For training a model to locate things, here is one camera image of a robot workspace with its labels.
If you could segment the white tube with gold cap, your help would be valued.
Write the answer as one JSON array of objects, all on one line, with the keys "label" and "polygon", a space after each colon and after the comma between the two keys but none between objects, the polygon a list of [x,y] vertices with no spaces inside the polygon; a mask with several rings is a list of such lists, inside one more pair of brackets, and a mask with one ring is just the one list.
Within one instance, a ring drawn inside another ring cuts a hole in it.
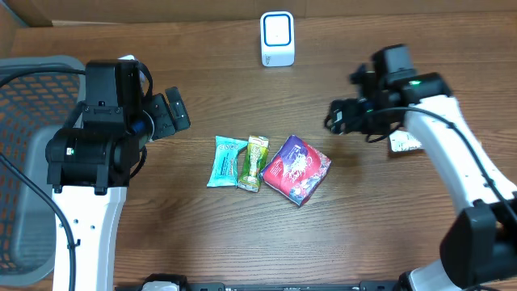
[{"label": "white tube with gold cap", "polygon": [[397,130],[389,135],[389,149],[394,153],[422,150],[422,143],[412,134]]}]

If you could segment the red purple snack packet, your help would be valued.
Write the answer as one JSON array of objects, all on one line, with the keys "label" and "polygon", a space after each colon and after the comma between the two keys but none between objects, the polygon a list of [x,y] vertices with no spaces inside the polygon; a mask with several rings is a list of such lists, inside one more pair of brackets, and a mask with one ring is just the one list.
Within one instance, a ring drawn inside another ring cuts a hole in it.
[{"label": "red purple snack packet", "polygon": [[296,135],[291,135],[261,171],[262,180],[301,207],[326,177],[331,160]]}]

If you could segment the teal snack packet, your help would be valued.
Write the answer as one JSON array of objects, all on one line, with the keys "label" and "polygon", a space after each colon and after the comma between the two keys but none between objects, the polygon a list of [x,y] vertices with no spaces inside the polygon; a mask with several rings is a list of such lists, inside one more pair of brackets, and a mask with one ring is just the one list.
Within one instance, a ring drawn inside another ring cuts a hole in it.
[{"label": "teal snack packet", "polygon": [[207,186],[209,188],[237,186],[237,158],[247,141],[216,136],[216,150]]}]

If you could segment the green juice pouch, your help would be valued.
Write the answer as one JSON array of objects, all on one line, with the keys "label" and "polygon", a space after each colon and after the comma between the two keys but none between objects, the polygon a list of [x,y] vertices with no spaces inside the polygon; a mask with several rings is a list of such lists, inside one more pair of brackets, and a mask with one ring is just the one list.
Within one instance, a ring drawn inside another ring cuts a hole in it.
[{"label": "green juice pouch", "polygon": [[237,186],[250,192],[260,189],[259,174],[265,167],[269,153],[269,140],[266,137],[250,136],[242,172],[238,176]]}]

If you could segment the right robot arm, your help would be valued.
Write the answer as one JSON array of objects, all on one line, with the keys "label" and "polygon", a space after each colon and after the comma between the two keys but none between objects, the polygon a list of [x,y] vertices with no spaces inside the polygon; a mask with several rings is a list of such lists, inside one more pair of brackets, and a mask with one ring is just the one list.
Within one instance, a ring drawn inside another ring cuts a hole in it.
[{"label": "right robot arm", "polygon": [[336,99],[332,133],[382,140],[400,127],[422,144],[448,190],[456,220],[439,259],[400,275],[396,290],[483,290],[516,275],[516,186],[490,160],[438,73],[419,74],[404,44],[372,55],[350,76],[355,99]]}]

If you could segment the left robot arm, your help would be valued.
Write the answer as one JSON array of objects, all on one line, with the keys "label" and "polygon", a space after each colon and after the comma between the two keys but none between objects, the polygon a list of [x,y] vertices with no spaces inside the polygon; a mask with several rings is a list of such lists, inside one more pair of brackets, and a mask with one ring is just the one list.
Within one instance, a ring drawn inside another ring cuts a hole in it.
[{"label": "left robot arm", "polygon": [[146,144],[189,129],[175,86],[164,93],[137,60],[90,61],[85,98],[45,149],[56,218],[55,290],[112,290],[116,235]]}]

